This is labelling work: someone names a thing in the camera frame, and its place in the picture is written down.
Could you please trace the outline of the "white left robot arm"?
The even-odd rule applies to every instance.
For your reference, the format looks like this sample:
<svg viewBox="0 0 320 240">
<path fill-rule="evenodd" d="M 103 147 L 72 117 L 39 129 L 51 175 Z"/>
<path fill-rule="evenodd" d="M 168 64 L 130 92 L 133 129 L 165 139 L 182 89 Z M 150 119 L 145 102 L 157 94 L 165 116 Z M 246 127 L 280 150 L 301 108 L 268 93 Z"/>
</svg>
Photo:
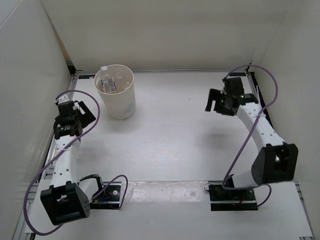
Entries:
<svg viewBox="0 0 320 240">
<path fill-rule="evenodd" d="M 54 139 L 58 159 L 49 188 L 41 191 L 40 200 L 51 223 L 60 226 L 89 217 L 90 200 L 102 199 L 105 187 L 98 174 L 81 179 L 76 176 L 79 136 L 96 117 L 83 101 L 72 101 L 66 96 L 58 100 L 57 107 L 59 115 L 55 118 Z"/>
</svg>

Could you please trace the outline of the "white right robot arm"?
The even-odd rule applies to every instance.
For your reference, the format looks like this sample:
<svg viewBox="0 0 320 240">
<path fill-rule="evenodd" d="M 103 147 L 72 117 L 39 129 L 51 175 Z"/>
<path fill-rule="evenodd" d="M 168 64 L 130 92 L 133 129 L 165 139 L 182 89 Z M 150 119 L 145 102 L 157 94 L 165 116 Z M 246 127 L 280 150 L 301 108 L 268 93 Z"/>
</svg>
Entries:
<svg viewBox="0 0 320 240">
<path fill-rule="evenodd" d="M 292 181 L 295 175 L 298 148 L 288 144 L 273 129 L 252 93 L 245 93 L 240 77 L 224 78 L 222 90 L 210 89 L 205 111 L 238 117 L 249 131 L 258 155 L 250 169 L 239 174 L 228 170 L 222 182 L 227 198 L 238 199 L 243 190 L 261 185 Z"/>
</svg>

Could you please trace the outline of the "clear crushed plastic bottle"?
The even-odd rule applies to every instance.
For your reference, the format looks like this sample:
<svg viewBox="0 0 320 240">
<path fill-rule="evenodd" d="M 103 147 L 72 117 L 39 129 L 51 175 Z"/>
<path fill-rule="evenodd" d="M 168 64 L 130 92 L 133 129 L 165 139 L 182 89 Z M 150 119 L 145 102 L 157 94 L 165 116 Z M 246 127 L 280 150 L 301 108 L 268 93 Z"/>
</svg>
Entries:
<svg viewBox="0 0 320 240">
<path fill-rule="evenodd" d="M 102 66 L 100 70 L 102 73 L 100 82 L 103 92 L 105 94 L 115 94 L 117 92 L 115 83 L 115 70 L 109 66 Z"/>
</svg>

